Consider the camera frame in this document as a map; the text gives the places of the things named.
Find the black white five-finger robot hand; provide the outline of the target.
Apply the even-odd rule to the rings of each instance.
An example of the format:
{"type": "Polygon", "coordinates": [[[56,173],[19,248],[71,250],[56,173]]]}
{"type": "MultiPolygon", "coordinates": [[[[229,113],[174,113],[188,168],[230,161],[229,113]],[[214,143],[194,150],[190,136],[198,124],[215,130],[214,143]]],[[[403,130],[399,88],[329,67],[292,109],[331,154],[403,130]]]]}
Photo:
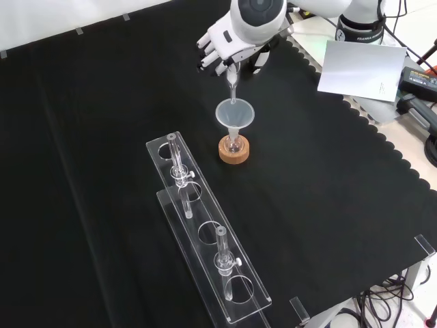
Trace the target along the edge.
{"type": "Polygon", "coordinates": [[[201,59],[197,67],[212,74],[237,72],[246,66],[258,74],[268,60],[274,39],[290,26],[287,1],[232,1],[229,11],[197,41],[201,59]]]}

